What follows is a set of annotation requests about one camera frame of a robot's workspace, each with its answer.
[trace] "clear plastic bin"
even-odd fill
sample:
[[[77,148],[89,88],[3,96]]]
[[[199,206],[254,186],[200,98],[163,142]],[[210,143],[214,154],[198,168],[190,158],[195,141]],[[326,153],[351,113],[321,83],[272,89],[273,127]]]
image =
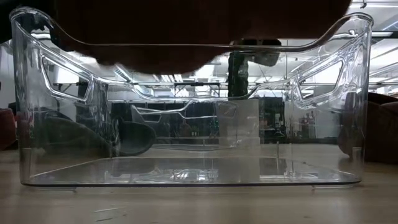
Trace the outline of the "clear plastic bin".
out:
[[[25,185],[361,181],[373,24],[368,15],[347,15],[303,46],[203,46],[254,58],[250,63],[258,67],[276,63],[240,97],[223,96],[228,84],[222,82],[150,83],[145,77],[152,75],[66,52],[57,46],[59,26],[35,9],[15,10],[11,22]],[[171,96],[154,94],[165,86]],[[350,138],[341,141],[342,133]]]

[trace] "table surface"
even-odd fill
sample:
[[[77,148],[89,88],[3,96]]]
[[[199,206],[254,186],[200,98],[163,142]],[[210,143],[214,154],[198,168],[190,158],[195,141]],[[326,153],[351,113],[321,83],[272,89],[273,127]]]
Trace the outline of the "table surface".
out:
[[[16,151],[0,152],[0,223],[398,223],[398,166],[366,164],[347,189],[87,188],[19,183]]]

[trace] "desk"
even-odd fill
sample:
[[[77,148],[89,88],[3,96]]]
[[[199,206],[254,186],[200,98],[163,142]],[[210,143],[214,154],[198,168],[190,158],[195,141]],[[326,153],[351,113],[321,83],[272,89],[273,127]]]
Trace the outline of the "desk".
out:
[[[0,152],[0,223],[398,223],[398,166],[366,164],[349,189],[228,187],[41,191],[19,183],[18,153]]]

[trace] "transparent storage container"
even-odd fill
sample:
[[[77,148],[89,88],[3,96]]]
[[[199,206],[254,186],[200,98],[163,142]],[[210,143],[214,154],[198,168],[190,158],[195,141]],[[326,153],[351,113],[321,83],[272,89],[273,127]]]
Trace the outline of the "transparent storage container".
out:
[[[210,63],[213,74],[233,63],[234,54],[243,55],[244,65],[268,66],[239,97],[225,95],[223,81],[181,82],[175,74],[102,66],[62,50],[57,36],[67,35],[35,9],[15,10],[11,22],[25,185],[361,181],[373,24],[368,15],[347,15],[323,37],[301,46],[201,46],[228,52]],[[250,77],[253,69],[243,72]],[[158,94],[162,89],[167,96]]]

